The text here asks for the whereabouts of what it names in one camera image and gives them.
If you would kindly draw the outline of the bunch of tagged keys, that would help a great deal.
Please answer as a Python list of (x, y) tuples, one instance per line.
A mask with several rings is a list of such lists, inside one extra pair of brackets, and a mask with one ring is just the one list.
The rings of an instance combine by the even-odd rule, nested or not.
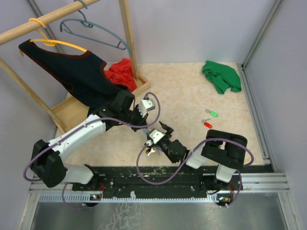
[(159, 156), (161, 151), (162, 150), (159, 147), (149, 147), (146, 150), (146, 155), (150, 156), (150, 155), (156, 154)]

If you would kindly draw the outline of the red tagged key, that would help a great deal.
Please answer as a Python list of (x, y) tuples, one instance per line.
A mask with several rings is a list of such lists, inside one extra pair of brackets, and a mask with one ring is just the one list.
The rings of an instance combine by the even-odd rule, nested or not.
[(213, 126), (209, 123), (209, 118), (208, 119), (203, 119), (201, 122), (209, 129), (211, 129)]

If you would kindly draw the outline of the large keyring with blue handle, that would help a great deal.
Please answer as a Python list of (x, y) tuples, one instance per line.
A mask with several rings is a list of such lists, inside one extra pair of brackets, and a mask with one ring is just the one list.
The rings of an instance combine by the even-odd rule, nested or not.
[(143, 129), (143, 132), (144, 132), (145, 135), (146, 135), (146, 140), (152, 140), (151, 137), (149, 136), (150, 131), (149, 131), (148, 129)]

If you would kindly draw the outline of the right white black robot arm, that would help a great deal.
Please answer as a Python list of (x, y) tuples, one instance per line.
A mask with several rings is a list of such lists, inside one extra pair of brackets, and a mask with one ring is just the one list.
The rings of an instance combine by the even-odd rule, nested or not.
[(180, 166), (188, 166), (193, 169), (200, 168), (204, 163), (213, 161), (218, 164), (215, 173), (214, 184), (224, 190), (231, 184), (233, 174), (243, 168), (248, 140), (246, 137), (210, 129), (206, 135), (206, 141), (200, 143), (192, 150), (187, 149), (179, 140), (171, 141), (171, 127), (160, 123), (165, 133), (153, 129), (147, 133), (144, 144), (146, 153), (160, 150), (172, 163), (180, 162)]

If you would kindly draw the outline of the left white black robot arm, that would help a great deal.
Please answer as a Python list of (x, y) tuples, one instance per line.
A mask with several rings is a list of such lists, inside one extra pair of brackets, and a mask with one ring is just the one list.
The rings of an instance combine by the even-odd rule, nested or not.
[(96, 108), (75, 128), (58, 138), (34, 144), (30, 169), (48, 187), (62, 182), (83, 184), (89, 190), (100, 184), (98, 176), (88, 165), (65, 164), (65, 160), (92, 138), (105, 133), (114, 126), (126, 124), (134, 131), (146, 125), (148, 112), (155, 108), (149, 97), (144, 97), (133, 109), (134, 95), (120, 91), (114, 100)]

